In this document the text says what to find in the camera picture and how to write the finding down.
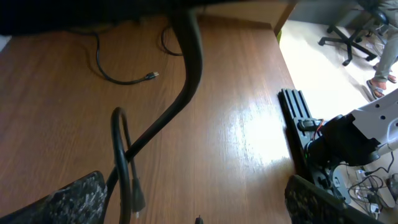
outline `brown wooden tabletop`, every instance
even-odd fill
[[[95,65],[94,37],[52,32],[14,37],[0,54],[0,216],[64,185],[113,168],[110,117],[126,110],[136,139],[183,86],[182,57],[159,50],[166,23],[126,22],[101,34],[101,65],[113,78],[154,80],[119,86]],[[201,84],[191,103],[136,156],[146,196],[138,222],[289,223],[284,204],[294,173],[277,100],[292,80],[271,29],[202,18]],[[178,51],[169,35],[169,48]],[[106,223],[119,219],[119,190]]]

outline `office chair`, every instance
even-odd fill
[[[359,5],[363,7],[364,11],[370,13],[372,18],[375,21],[380,22],[381,24],[388,25],[389,21],[386,15],[378,9],[378,1],[369,1],[369,0],[360,0],[358,1]],[[347,45],[347,54],[348,54],[348,59],[343,62],[344,66],[347,66],[353,59],[353,52],[352,52],[352,47],[357,48],[358,50],[366,53],[368,57],[366,57],[366,60],[370,62],[371,60],[375,59],[377,55],[374,53],[370,52],[368,49],[365,49],[364,47],[360,46],[355,42],[357,37],[360,35],[361,31],[363,30],[363,27],[357,28],[351,37],[345,36],[336,26],[331,25],[328,29],[327,32],[330,34],[333,31],[339,35],[339,38],[330,38],[330,37],[322,37],[319,41],[319,45],[323,46],[326,41],[329,42],[337,42],[337,43],[344,43]]]

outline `chair base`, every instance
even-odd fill
[[[338,39],[338,38],[330,38],[330,37],[322,37],[320,39],[320,41],[318,42],[318,44],[323,46],[326,41],[346,44],[347,45],[348,59],[343,62],[344,66],[347,66],[353,59],[353,49],[352,49],[352,47],[355,47],[358,50],[366,53],[368,55],[368,57],[366,58],[366,60],[368,62],[370,62],[371,60],[373,60],[373,59],[375,59],[377,57],[377,55],[375,55],[374,53],[370,52],[368,49],[365,49],[364,47],[360,46],[359,44],[357,44],[354,41],[356,39],[356,37],[359,35],[359,33],[362,31],[362,29],[356,29],[354,34],[351,35],[351,37],[345,36],[336,26],[332,25],[332,26],[330,26],[327,29],[327,32],[329,34],[332,33],[333,31],[340,37],[340,39]]]

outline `person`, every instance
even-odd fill
[[[380,62],[375,66],[375,76],[366,83],[376,99],[383,97],[387,81],[397,83],[397,78],[390,74],[391,66],[398,57],[398,0],[379,0],[379,8],[389,20],[387,44],[384,46]]]

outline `gray pants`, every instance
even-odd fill
[[[398,10],[382,7],[380,9],[386,13],[390,25],[387,44],[384,46],[374,80],[377,82],[386,82],[391,66],[396,62],[398,57]]]

